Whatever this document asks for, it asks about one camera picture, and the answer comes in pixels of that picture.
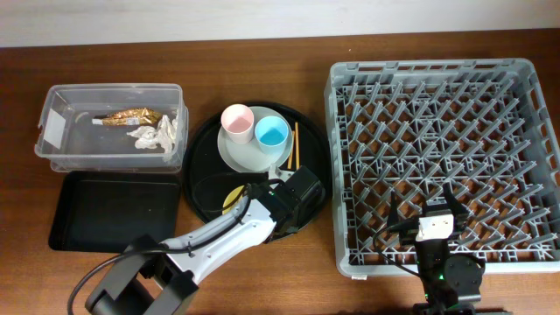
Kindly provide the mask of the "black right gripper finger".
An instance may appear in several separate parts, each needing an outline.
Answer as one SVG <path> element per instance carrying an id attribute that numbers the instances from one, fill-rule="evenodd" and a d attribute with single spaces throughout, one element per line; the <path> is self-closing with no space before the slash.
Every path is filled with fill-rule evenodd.
<path id="1" fill-rule="evenodd" d="M 466 223 L 468 219 L 468 210 L 465 205 L 460 203 L 452 192 L 452 185 L 450 183 L 445 183 L 443 186 L 444 198 L 447 206 L 451 210 L 451 214 L 454 218 L 454 232 L 464 232 L 466 229 Z"/>
<path id="2" fill-rule="evenodd" d="M 393 227 L 399 222 L 399 215 L 397 211 L 398 202 L 396 200 L 396 192 L 392 191 L 390 195 L 390 210 L 387 219 L 387 226 L 389 228 Z"/>

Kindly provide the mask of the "yellow bowl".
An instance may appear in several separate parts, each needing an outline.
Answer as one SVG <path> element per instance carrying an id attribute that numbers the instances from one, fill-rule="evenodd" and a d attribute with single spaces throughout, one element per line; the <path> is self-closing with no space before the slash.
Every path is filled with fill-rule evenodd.
<path id="1" fill-rule="evenodd" d="M 223 214 L 228 213 L 232 207 L 235 207 L 239 203 L 239 200 L 242 198 L 240 195 L 242 195 L 244 188 L 245 188 L 244 185 L 240 185 L 227 195 L 227 197 L 224 199 L 222 204 Z"/>

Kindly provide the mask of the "white tissue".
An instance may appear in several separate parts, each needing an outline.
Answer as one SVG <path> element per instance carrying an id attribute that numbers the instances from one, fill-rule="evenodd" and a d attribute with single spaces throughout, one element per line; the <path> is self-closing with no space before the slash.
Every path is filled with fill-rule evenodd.
<path id="1" fill-rule="evenodd" d="M 164 150 L 164 153 L 170 153 L 176 143 L 176 135 L 178 129 L 178 120 L 169 119 L 167 115 L 163 115 L 157 127 L 151 126 L 141 126 L 127 135 L 134 137 L 135 147 L 137 149 L 151 149 L 155 150 L 160 147 Z"/>

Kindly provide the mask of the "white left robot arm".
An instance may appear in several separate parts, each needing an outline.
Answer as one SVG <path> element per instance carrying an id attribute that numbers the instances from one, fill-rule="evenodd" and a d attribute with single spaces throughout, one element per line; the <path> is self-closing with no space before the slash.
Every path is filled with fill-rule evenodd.
<path id="1" fill-rule="evenodd" d="M 319 178 L 302 166 L 288 178 L 247 184 L 227 213 L 189 234 L 134 240 L 92 269 L 108 273 L 87 297 L 91 314 L 183 314 L 200 282 L 245 249 L 299 230 L 300 216 L 326 197 Z"/>

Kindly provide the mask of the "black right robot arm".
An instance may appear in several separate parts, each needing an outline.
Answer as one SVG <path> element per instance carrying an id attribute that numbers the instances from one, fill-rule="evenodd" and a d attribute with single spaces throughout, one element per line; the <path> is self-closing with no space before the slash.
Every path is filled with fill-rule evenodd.
<path id="1" fill-rule="evenodd" d="M 426 301 L 414 304 L 413 313 L 474 314 L 486 265 L 474 255 L 450 251 L 449 242 L 465 231 L 469 212 L 449 184 L 444 185 L 443 195 L 443 201 L 427 203 L 419 215 L 401 220 L 392 194 L 388 231 L 397 233 L 400 244 L 416 251 L 417 276 Z"/>

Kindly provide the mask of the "grey plastic dishwasher rack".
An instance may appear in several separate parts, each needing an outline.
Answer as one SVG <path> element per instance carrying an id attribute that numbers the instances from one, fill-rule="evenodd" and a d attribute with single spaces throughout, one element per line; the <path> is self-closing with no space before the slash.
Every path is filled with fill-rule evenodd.
<path id="1" fill-rule="evenodd" d="M 469 214 L 454 253 L 490 273 L 559 269 L 559 145 L 527 59 L 339 62 L 325 86 L 335 259 L 352 279 L 404 275 L 415 250 L 384 232 L 450 183 Z"/>

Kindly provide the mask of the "clear plastic waste bin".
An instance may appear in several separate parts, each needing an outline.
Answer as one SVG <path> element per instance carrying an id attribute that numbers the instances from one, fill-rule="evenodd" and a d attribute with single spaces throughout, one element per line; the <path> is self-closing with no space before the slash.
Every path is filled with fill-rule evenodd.
<path id="1" fill-rule="evenodd" d="M 126 109 L 152 109 L 177 122 L 169 151 L 138 149 L 135 126 L 96 125 L 97 117 Z M 56 172 L 157 172 L 181 170 L 189 113 L 183 90 L 171 83 L 99 83 L 55 85 L 47 92 L 35 154 L 50 160 Z"/>

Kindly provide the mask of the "left wooden chopstick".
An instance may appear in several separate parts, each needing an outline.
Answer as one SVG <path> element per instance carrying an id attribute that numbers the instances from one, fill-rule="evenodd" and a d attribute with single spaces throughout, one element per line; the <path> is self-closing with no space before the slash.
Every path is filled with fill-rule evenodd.
<path id="1" fill-rule="evenodd" d="M 295 144 L 295 131 L 291 132 L 291 145 L 290 145 L 290 155 L 287 161 L 287 169 L 290 170 L 292 167 L 292 160 L 293 160 L 293 152 L 294 152 L 294 144 Z"/>

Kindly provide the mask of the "wooden chopstick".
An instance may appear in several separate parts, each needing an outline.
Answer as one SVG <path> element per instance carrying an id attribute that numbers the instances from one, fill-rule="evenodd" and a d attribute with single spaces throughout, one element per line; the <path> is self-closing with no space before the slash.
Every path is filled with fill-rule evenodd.
<path id="1" fill-rule="evenodd" d="M 300 157 L 299 157 L 299 124 L 295 122 L 295 161 L 296 161 L 296 170 L 300 167 Z"/>
<path id="2" fill-rule="evenodd" d="M 294 144 L 295 144 L 295 131 L 291 132 L 291 145 L 290 145 L 290 155 L 287 161 L 287 169 L 290 170 L 292 167 L 292 160 L 293 160 L 293 152 L 294 152 Z"/>

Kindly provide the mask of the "right wooden chopstick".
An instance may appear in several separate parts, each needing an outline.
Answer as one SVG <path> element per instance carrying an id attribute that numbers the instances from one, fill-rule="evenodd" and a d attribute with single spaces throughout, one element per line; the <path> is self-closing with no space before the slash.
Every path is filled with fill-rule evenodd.
<path id="1" fill-rule="evenodd" d="M 295 122 L 295 161 L 296 161 L 296 170 L 300 167 L 300 157 L 299 157 L 299 124 Z"/>

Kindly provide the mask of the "grey round plate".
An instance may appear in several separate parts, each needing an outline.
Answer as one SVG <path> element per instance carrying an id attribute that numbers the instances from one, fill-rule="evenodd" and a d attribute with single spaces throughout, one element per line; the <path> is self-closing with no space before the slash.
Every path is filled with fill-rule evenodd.
<path id="1" fill-rule="evenodd" d="M 288 160 L 288 156 L 290 155 L 291 135 L 282 153 L 269 155 L 263 153 L 260 149 L 255 137 L 255 128 L 257 123 L 265 116 L 279 116 L 287 123 L 288 121 L 274 109 L 262 106 L 252 106 L 249 108 L 253 111 L 255 125 L 253 137 L 248 143 L 234 143 L 222 127 L 220 120 L 220 130 L 217 137 L 217 147 L 220 157 L 229 167 L 237 172 L 266 172 L 272 164 L 281 166 Z"/>

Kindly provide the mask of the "light blue cup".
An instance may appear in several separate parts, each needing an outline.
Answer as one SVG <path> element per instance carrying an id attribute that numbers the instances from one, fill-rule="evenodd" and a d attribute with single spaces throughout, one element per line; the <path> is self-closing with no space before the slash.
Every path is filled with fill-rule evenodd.
<path id="1" fill-rule="evenodd" d="M 290 135 L 288 123 L 279 116 L 265 116 L 255 126 L 255 138 L 265 154 L 282 153 Z"/>

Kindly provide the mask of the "black round tray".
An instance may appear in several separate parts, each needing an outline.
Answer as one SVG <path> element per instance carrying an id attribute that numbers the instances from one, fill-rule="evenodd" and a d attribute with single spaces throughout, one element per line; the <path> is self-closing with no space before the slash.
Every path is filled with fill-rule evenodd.
<path id="1" fill-rule="evenodd" d="M 311 221 L 322 211 L 333 196 L 333 181 L 327 136 L 310 118 L 294 108 L 272 101 L 251 101 L 252 106 L 274 109 L 290 125 L 299 124 L 300 164 L 309 168 L 325 187 L 325 201 Z M 220 157 L 217 137 L 220 130 L 220 116 L 213 115 L 201 124 L 193 140 L 188 145 L 182 166 L 183 191 L 188 204 L 205 223 L 217 218 L 217 208 L 236 187 L 246 183 L 261 183 L 266 177 L 260 173 L 241 175 L 234 171 Z"/>

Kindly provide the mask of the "gold foil wrapper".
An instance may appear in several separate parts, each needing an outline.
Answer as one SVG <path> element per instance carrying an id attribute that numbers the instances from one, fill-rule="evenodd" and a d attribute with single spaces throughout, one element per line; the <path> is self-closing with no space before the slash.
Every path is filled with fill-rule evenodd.
<path id="1" fill-rule="evenodd" d="M 98 115 L 92 119 L 93 125 L 103 126 L 144 126 L 156 124 L 163 115 L 150 108 L 129 108 L 109 115 Z"/>

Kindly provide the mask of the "black rectangular tray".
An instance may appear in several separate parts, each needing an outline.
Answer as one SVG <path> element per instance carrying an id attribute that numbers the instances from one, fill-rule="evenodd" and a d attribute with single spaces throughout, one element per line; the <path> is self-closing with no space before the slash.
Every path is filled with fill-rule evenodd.
<path id="1" fill-rule="evenodd" d="M 175 175 L 72 171 L 64 178 L 48 245 L 121 253 L 136 238 L 174 236 L 181 184 Z"/>

